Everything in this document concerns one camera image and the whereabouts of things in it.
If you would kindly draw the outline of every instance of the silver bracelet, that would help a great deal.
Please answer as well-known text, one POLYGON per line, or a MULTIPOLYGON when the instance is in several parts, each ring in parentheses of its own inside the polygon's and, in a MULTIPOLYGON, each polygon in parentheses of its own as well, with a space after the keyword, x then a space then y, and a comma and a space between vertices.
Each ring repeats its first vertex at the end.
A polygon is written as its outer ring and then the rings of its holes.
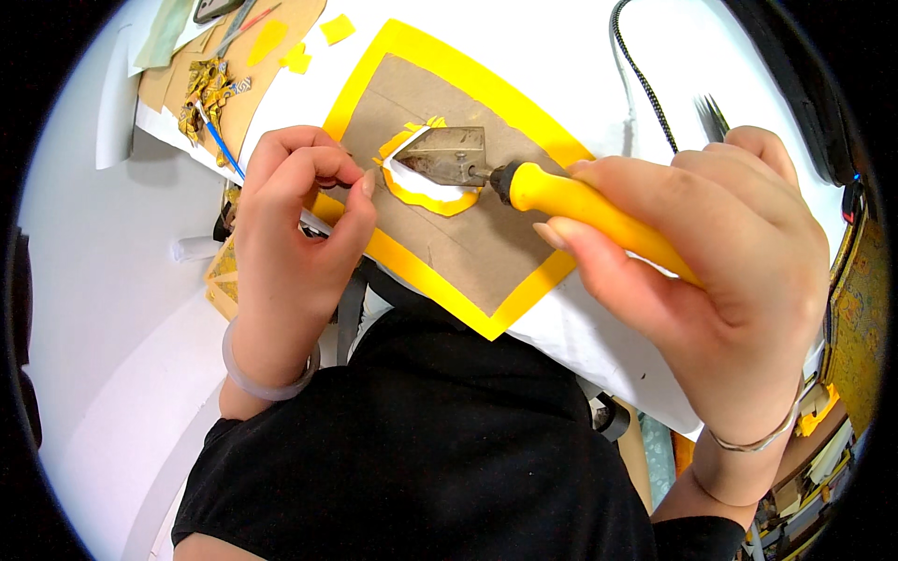
POLYGON ((731 444, 725 441, 722 441, 718 438, 716 434, 714 434, 711 429, 708 429, 708 433, 711 435, 711 438, 714 439, 714 442, 718 444, 724 450, 729 451, 761 451, 767 448, 770 443, 775 441, 778 436, 785 433, 789 430, 792 425, 795 424, 795 420, 798 418, 798 406, 801 403, 801 399, 805 396, 805 384, 804 379, 801 381, 802 383, 798 384, 798 392, 795 395, 795 401, 792 403, 792 410, 789 411, 788 416, 783 419, 783 422, 779 424, 779 426, 773 429, 773 432, 768 434, 767 436, 761 438, 756 443, 751 444, 731 444))
POLYGON ((231 377, 233 383, 237 384, 238 388, 248 394, 267 401, 285 401, 287 399, 295 398, 299 392, 309 384, 309 381, 312 380, 313 374, 318 370, 318 366, 321 363, 321 350, 318 348, 318 341, 315 341, 315 347, 312 349, 312 354, 309 356, 308 360, 305 361, 305 368, 303 368, 303 371, 300 373, 298 380, 283 388, 266 388, 265 386, 261 386, 250 380, 233 359, 231 333, 233 331, 233 326, 236 324, 237 317, 234 316, 233 320, 231 320, 231 323, 224 331, 224 337, 222 338, 222 358, 224 358, 224 367, 227 369, 227 375, 231 377))

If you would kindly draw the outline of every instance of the person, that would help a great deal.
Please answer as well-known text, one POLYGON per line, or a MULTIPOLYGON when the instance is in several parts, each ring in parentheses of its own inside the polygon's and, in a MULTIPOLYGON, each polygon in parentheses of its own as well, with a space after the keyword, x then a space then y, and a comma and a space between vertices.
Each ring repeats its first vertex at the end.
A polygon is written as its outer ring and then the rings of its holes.
POLYGON ((669 166, 612 156, 570 172, 662 233, 702 284, 585 224, 535 225, 659 349, 705 424, 651 518, 574 374, 508 335, 397 308, 347 366, 310 380, 374 231, 374 176, 324 131, 290 127, 264 135, 248 166, 231 375, 175 559, 732 559, 788 439, 827 297, 826 236, 782 142, 759 128, 669 166), (303 208, 337 182, 351 184, 345 214, 327 240, 305 237, 303 208))

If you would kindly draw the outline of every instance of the yellow handle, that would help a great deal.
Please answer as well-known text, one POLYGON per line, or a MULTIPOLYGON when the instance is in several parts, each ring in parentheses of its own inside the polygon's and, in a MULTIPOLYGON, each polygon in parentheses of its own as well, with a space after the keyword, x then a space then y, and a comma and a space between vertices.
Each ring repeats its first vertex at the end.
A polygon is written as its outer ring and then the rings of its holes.
POLYGON ((674 247, 659 232, 617 206, 582 181, 552 175, 533 162, 522 163, 511 180, 509 197, 514 208, 540 210, 550 216, 566 216, 589 224, 625 250, 632 251, 684 281, 701 282, 674 247))

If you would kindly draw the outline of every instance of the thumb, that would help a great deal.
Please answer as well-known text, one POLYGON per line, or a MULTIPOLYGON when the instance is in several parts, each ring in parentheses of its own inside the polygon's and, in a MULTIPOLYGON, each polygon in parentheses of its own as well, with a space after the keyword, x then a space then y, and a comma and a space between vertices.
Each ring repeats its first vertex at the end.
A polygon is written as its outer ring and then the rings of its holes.
POLYGON ((577 260, 586 291, 618 320, 657 346, 676 332, 670 303, 683 288, 682 281, 630 257, 603 233, 576 220, 555 216, 533 227, 549 245, 577 260))
POLYGON ((377 223, 377 211, 371 202, 373 193, 374 170, 369 170, 349 190, 346 210, 322 244, 327 262, 352 268, 362 257, 377 223))

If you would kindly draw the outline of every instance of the hand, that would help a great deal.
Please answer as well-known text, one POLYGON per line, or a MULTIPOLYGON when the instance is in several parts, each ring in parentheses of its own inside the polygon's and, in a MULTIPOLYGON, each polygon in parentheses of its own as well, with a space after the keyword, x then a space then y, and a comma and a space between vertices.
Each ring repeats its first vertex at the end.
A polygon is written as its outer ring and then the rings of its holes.
POLYGON ((657 346, 717 437, 750 444, 771 433, 795 399, 829 281, 826 236, 779 138, 739 127, 670 167, 609 157, 572 172, 662 233, 704 290, 585 224, 554 217, 551 232, 537 230, 576 258, 599 303, 657 346))
POLYGON ((234 361, 257 383, 286 386, 303 370, 371 240, 373 190, 373 173, 363 175, 317 127, 282 128, 259 140, 234 231, 240 320, 232 339, 234 361), (345 214, 328 240, 307 238, 299 229, 303 207, 312 207, 319 185, 337 181, 352 185, 345 214))

